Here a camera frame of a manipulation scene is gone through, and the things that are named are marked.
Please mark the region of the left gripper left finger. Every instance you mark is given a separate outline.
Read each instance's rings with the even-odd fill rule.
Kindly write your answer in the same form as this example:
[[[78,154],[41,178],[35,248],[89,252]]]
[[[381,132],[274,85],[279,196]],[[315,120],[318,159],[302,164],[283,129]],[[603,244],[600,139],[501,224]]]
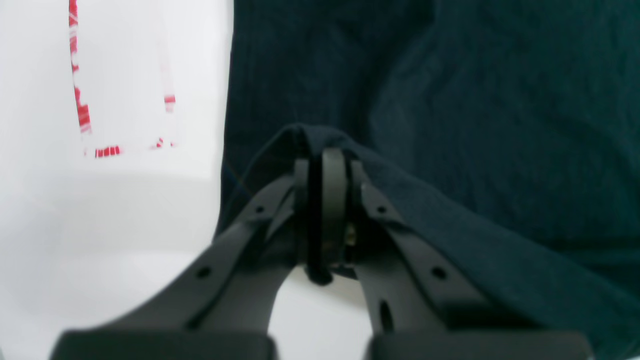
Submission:
[[[133,311],[59,339],[53,360],[277,360],[275,299],[307,261],[309,161],[254,196],[165,289]]]

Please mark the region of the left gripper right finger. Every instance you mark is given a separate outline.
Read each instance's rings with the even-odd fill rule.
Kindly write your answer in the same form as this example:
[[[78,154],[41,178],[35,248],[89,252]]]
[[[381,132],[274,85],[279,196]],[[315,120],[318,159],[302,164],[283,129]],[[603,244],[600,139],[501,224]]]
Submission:
[[[338,148],[320,157],[320,214],[320,265],[354,269],[365,294],[367,360],[594,357],[581,333],[544,328],[480,290]]]

